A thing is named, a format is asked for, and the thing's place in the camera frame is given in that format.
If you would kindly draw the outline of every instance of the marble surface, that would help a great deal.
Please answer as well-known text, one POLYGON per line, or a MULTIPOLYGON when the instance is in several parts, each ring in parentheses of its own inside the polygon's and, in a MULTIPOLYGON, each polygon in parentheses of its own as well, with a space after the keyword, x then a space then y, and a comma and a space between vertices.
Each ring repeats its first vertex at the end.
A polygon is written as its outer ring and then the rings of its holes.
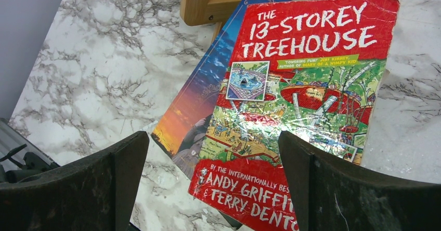
MULTIPOLYGON (((60 164, 150 132, 208 48, 213 25, 188 27, 180 0, 62 0, 11 118, 60 164)), ((441 183, 441 0, 401 0, 362 166, 441 183)), ((187 194, 153 143, 132 222, 141 230, 231 230, 187 194)))

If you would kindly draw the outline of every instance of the book cover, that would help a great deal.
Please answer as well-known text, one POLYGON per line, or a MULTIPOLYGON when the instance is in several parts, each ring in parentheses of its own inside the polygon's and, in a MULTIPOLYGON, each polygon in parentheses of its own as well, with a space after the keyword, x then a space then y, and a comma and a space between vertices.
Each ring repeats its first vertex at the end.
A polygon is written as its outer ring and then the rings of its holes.
POLYGON ((298 230, 278 136, 290 131, 360 163, 398 8, 398 0, 250 5, 189 193, 255 230, 298 230), (243 100, 262 89, 264 101, 243 100))
POLYGON ((288 0, 242 0, 177 94, 151 136, 191 178, 248 5, 288 0))

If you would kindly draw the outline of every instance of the book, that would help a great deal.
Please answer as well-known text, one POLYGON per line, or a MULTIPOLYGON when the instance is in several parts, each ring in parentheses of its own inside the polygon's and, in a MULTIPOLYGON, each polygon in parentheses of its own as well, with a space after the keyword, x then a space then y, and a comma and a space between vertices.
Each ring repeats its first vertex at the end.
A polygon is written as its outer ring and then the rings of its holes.
POLYGON ((198 162, 245 9, 283 1, 289 0, 242 0, 153 130, 152 139, 188 178, 198 162))
POLYGON ((278 136, 360 164, 398 9, 398 0, 248 6, 189 193, 255 230, 298 230, 278 136), (243 100, 257 90, 264 101, 243 100))

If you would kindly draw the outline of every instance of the red book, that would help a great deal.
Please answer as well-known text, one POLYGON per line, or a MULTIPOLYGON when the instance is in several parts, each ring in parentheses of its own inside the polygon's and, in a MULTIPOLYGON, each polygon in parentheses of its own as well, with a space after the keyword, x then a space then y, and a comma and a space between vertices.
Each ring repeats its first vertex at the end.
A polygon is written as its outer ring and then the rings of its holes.
POLYGON ((190 194, 255 230, 298 230, 278 136, 290 131, 360 164, 398 8, 398 0, 250 5, 190 194))

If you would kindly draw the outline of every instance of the white marble table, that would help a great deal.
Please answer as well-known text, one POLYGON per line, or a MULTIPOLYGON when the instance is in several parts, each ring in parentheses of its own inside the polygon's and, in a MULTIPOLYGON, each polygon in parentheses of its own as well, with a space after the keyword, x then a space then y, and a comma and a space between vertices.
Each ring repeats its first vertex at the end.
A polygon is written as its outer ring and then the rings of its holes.
MULTIPOLYGON (((10 124, 61 165, 151 131, 208 48, 180 0, 63 0, 10 124)), ((441 0, 402 0, 362 165, 441 183, 441 0)), ((151 144, 132 222, 231 230, 151 144)))

